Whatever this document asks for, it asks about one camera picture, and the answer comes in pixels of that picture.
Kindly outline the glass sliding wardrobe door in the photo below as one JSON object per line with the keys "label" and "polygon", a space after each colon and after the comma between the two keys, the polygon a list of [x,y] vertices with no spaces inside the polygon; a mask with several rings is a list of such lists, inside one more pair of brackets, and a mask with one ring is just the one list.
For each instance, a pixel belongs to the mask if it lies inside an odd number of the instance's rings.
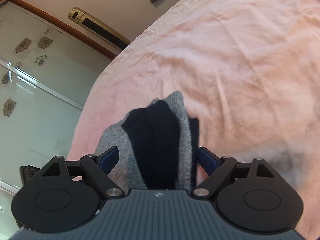
{"label": "glass sliding wardrobe door", "polygon": [[66,156],[93,83],[110,59],[12,2],[1,4],[1,239],[21,166]]}

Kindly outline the pink bed sheet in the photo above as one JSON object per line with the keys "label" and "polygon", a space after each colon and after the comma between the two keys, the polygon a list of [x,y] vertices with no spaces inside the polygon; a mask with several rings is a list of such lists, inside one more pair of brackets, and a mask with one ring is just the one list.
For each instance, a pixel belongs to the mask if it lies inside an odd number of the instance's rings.
{"label": "pink bed sheet", "polygon": [[317,239],[319,0],[180,0],[98,77],[68,159],[175,91],[199,120],[200,145],[274,166],[303,200],[298,232]]}

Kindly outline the gold tower air conditioner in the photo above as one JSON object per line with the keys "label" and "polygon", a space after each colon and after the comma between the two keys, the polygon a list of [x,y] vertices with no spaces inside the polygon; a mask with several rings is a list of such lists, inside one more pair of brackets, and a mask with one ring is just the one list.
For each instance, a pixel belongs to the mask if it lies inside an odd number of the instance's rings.
{"label": "gold tower air conditioner", "polygon": [[131,43],[123,35],[79,7],[73,7],[68,13],[68,18],[117,49],[124,50]]}

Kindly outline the brown wooden door frame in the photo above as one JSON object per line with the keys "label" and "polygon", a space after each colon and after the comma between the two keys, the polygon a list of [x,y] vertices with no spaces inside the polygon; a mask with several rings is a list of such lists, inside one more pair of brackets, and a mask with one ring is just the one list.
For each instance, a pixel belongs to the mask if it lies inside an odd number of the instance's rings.
{"label": "brown wooden door frame", "polygon": [[44,12],[43,10],[23,1],[23,0],[1,0],[1,2],[12,2],[15,5],[31,12],[32,14],[39,16],[43,20],[53,24],[54,26],[60,28],[61,30],[65,31],[68,34],[71,34],[75,38],[79,39],[80,41],[84,42],[85,44],[89,45],[96,51],[102,53],[109,59],[113,60],[116,58],[116,54],[110,51],[109,49],[105,48],[104,46],[100,45],[99,43],[95,42],[85,34],[81,33],[80,31],[76,30],[75,28],[67,25],[66,23],[62,22],[61,20],[55,18],[54,16]]}

